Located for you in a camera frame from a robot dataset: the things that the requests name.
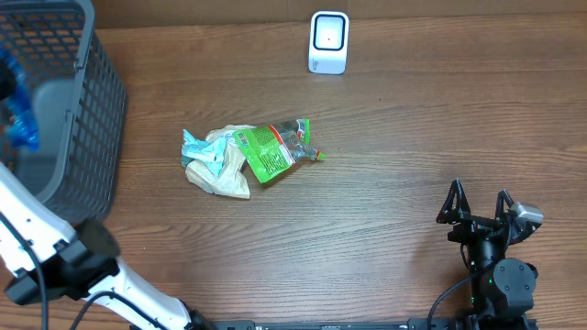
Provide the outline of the teal wrapper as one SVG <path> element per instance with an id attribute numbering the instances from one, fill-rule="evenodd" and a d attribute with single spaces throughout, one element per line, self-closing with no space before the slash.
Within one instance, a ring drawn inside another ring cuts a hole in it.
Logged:
<path id="1" fill-rule="evenodd" d="M 215 175 L 219 176 L 224 166 L 227 139 L 219 137 L 212 142 L 195 138 L 186 129 L 183 130 L 182 166 L 186 167 L 194 160 L 200 160 Z"/>

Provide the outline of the blue Oreo cookie pack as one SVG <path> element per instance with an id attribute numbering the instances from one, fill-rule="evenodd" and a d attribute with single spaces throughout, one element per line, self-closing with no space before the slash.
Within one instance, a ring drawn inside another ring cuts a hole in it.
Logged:
<path id="1" fill-rule="evenodd" d="M 39 126 L 33 112 L 27 75 L 19 61 L 8 50 L 1 48 L 1 101 L 14 119 L 7 128 L 14 147 L 39 149 Z"/>

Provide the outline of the beige snack bag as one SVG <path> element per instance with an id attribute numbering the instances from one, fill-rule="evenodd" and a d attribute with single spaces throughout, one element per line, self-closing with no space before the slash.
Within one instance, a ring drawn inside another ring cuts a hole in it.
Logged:
<path id="1" fill-rule="evenodd" d="M 217 138 L 227 139 L 223 169 L 219 176 L 215 176 L 203 162 L 194 160 L 184 167 L 187 180 L 207 193 L 248 200 L 250 198 L 249 186 L 247 179 L 241 172 L 246 158 L 233 138 L 233 133 L 243 128 L 254 128 L 254 126 L 227 125 L 210 131 L 204 141 L 212 142 Z"/>

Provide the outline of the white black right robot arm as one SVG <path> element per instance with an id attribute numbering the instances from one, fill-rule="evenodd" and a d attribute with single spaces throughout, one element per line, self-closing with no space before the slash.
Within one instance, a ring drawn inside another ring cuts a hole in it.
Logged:
<path id="1" fill-rule="evenodd" d="M 426 327 L 435 328 L 439 304 L 457 289 L 471 286 L 471 308 L 442 321 L 446 329 L 536 329 L 526 313 L 533 309 L 537 268 L 506 252 L 534 234 L 543 224 L 539 208 L 516 202 L 506 190 L 497 194 L 492 218 L 472 213 L 459 179 L 454 180 L 438 215 L 439 224 L 449 224 L 448 241 L 460 245 L 460 255 L 469 275 L 438 296 L 430 308 Z"/>

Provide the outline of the green snack bag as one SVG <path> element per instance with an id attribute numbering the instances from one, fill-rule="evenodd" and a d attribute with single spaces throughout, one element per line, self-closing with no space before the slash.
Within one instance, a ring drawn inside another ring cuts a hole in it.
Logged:
<path id="1" fill-rule="evenodd" d="M 233 138 L 260 183 L 271 181 L 302 159 L 317 161 L 326 157 L 310 145 L 309 118 L 239 129 Z"/>

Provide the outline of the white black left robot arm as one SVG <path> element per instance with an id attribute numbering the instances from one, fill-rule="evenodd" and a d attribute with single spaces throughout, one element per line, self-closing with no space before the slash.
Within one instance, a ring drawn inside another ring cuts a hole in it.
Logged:
<path id="1" fill-rule="evenodd" d="M 134 329 L 211 329 L 213 323 L 184 302 L 164 294 L 122 259 L 99 220 L 71 225 L 55 215 L 13 175 L 1 169 L 1 258 L 14 278 L 6 295 L 19 305 L 67 296 L 96 303 Z"/>

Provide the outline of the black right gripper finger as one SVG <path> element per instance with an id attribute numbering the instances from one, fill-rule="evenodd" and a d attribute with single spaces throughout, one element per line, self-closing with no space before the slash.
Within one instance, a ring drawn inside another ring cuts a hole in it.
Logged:
<path id="1" fill-rule="evenodd" d="M 507 218 L 511 214 L 510 208 L 514 203 L 513 198 L 506 189 L 498 192 L 495 207 L 495 219 L 497 221 L 502 221 Z"/>
<path id="2" fill-rule="evenodd" d="M 443 203 L 436 221 L 439 224 L 455 225 L 471 218 L 471 209 L 460 179 L 455 179 L 450 187 L 447 199 Z"/>

